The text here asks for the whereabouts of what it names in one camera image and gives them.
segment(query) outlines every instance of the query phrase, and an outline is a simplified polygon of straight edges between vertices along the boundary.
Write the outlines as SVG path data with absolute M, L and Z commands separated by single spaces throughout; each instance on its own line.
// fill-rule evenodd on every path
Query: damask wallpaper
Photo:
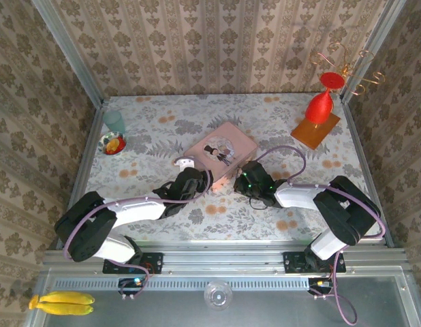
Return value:
M 421 1 L 407 1 L 367 77 L 375 70 L 386 83 L 350 108 L 389 227 L 421 287 Z
M 386 0 L 52 0 L 104 97 L 322 91 L 312 52 L 355 59 Z
M 31 2 L 0 0 L 0 327 L 24 322 L 93 113 Z

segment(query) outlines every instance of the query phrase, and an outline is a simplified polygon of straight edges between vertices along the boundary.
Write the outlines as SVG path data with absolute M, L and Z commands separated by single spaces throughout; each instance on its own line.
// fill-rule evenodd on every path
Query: floral tablecloth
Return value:
M 307 169 L 296 180 L 327 183 L 348 176 L 367 193 L 365 180 L 339 100 L 334 113 L 341 120 L 315 151 L 290 136 L 315 94 L 171 95 L 112 97 L 108 110 L 120 110 L 127 145 L 122 153 L 96 152 L 86 191 L 106 198 L 130 198 L 150 193 L 173 181 L 179 169 L 174 158 L 225 121 L 230 121 L 259 145 L 258 155 L 280 144 L 306 154 Z M 266 156 L 265 169 L 276 179 L 298 171 L 302 160 L 290 151 Z M 119 232 L 136 240 L 311 240 L 327 228 L 322 216 L 300 208 L 253 210 L 248 199 L 233 191 L 233 183 L 188 204 L 179 214 L 158 221 L 138 221 Z

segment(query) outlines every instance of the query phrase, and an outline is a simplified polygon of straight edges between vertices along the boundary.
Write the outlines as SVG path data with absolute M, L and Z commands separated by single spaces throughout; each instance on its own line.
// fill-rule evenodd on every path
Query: small bowl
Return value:
M 103 136 L 100 138 L 100 141 L 98 142 L 98 145 L 97 145 L 97 149 L 99 149 L 99 151 L 100 151 L 100 152 L 102 152 L 102 153 L 104 153 L 105 155 L 108 155 L 108 154 L 106 153 L 106 145 L 107 145 L 107 144 L 108 144 L 111 140 L 113 140 L 114 138 L 118 138 L 118 137 L 123 138 L 124 143 L 127 145 L 126 137 L 123 135 L 123 133 L 121 133 L 121 132 L 119 132 L 119 131 L 110 131 L 109 133 L 107 133 L 107 134 L 103 135 Z M 123 152 L 123 151 L 124 151 L 124 149 L 123 149 L 123 150 L 121 150 L 121 151 L 120 151 L 120 152 L 118 152 L 118 153 L 115 153 L 114 155 L 118 155 L 119 153 Z

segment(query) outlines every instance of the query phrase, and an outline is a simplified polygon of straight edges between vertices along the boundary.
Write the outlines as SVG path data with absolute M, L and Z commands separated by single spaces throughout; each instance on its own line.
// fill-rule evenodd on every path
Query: banana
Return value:
M 75 305 L 90 305 L 95 302 L 94 297 L 89 294 L 71 291 L 51 292 L 41 296 L 40 302 L 51 303 L 72 303 Z
M 94 311 L 91 305 L 75 305 L 70 303 L 40 303 L 39 296 L 34 295 L 29 309 L 41 309 L 51 315 L 88 315 Z

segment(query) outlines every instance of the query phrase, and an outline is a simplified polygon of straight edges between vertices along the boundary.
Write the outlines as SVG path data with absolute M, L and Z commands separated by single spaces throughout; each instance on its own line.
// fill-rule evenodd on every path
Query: gold wire decoration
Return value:
M 386 81 L 385 76 L 381 72 L 373 73 L 374 80 L 369 80 L 367 78 L 363 78 L 361 76 L 352 74 L 355 69 L 353 66 L 351 66 L 351 63 L 347 61 L 347 55 L 348 55 L 347 48 L 341 42 L 333 42 L 328 45 L 328 49 L 330 49 L 330 52 L 334 52 L 339 49 L 339 46 L 341 46 L 344 49 L 343 60 L 342 60 L 342 63 L 340 63 L 339 65 L 335 65 L 334 63 L 332 63 L 330 60 L 328 60 L 328 58 L 324 54 L 320 52 L 311 54 L 311 56 L 309 57 L 311 63 L 313 63 L 314 65 L 318 65 L 320 61 L 326 61 L 331 66 L 335 67 L 337 69 L 337 73 L 340 74 L 344 78 L 345 86 L 348 88 L 348 91 L 350 91 L 354 95 L 361 95 L 365 93 L 367 89 L 363 84 L 361 84 L 361 82 L 359 82 L 359 84 L 356 85 L 356 90 L 354 91 L 350 90 L 347 84 L 347 79 L 349 76 L 357 78 L 360 81 L 373 83 L 377 85 L 382 84 Z M 359 51 L 359 57 L 362 59 L 369 58 L 367 59 L 368 61 L 366 61 L 362 65 L 359 65 L 359 67 L 368 65 L 374 60 L 374 54 L 368 50 Z

